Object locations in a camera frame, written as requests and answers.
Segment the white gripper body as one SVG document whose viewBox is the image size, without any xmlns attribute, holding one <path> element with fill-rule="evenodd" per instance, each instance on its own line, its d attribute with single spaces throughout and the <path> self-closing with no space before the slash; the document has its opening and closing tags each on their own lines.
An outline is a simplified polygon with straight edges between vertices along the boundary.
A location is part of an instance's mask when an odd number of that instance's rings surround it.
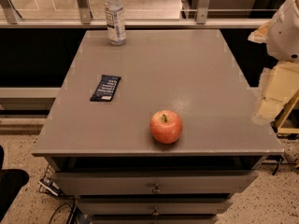
<svg viewBox="0 0 299 224">
<path fill-rule="evenodd" d="M 267 53 L 280 61 L 299 62 L 298 0 L 286 0 L 272 17 L 266 39 Z"/>
</svg>

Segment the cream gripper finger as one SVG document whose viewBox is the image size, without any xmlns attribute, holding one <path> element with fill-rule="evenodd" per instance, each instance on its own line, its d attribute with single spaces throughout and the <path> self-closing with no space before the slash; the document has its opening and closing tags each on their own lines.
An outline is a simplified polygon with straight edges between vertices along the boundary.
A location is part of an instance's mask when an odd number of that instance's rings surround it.
<svg viewBox="0 0 299 224">
<path fill-rule="evenodd" d="M 279 61 L 265 68 L 259 80 L 252 121 L 264 125 L 274 121 L 299 90 L 299 63 Z"/>
<path fill-rule="evenodd" d="M 267 34 L 269 30 L 269 24 L 270 22 L 266 22 L 263 25 L 261 25 L 258 29 L 254 30 L 250 33 L 248 37 L 248 41 L 253 43 L 262 44 L 267 41 Z"/>
</svg>

